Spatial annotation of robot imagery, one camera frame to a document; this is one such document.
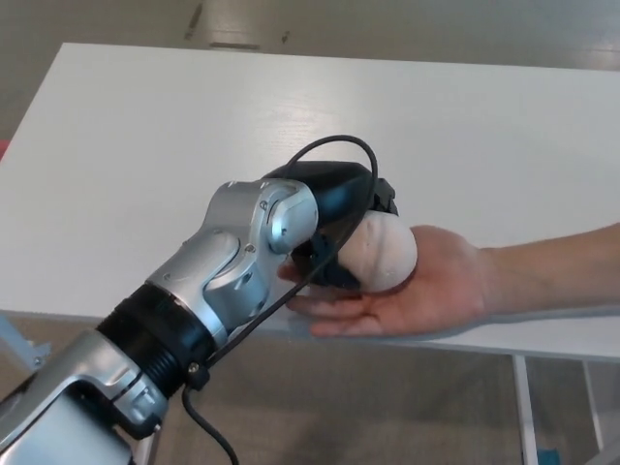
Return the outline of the person's right hand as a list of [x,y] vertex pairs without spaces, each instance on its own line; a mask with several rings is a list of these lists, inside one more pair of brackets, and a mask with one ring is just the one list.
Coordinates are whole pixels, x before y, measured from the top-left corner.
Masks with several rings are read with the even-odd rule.
[[472,323],[484,314],[485,256],[461,235],[418,226],[413,273],[396,288],[356,296],[293,297],[286,307],[313,320],[318,337],[410,336]]

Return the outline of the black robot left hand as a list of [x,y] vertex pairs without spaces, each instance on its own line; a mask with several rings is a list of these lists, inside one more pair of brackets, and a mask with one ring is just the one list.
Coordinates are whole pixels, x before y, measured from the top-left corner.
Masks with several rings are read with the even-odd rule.
[[318,207],[318,228],[309,240],[291,253],[301,275],[313,271],[321,262],[326,265],[317,272],[312,283],[347,291],[360,289],[359,281],[338,262],[337,240],[326,233],[328,227],[347,225],[359,212],[376,211],[396,215],[395,190],[383,178],[374,179],[365,166],[355,162],[309,161],[292,167],[281,166],[264,176],[265,179],[290,179],[305,184]]

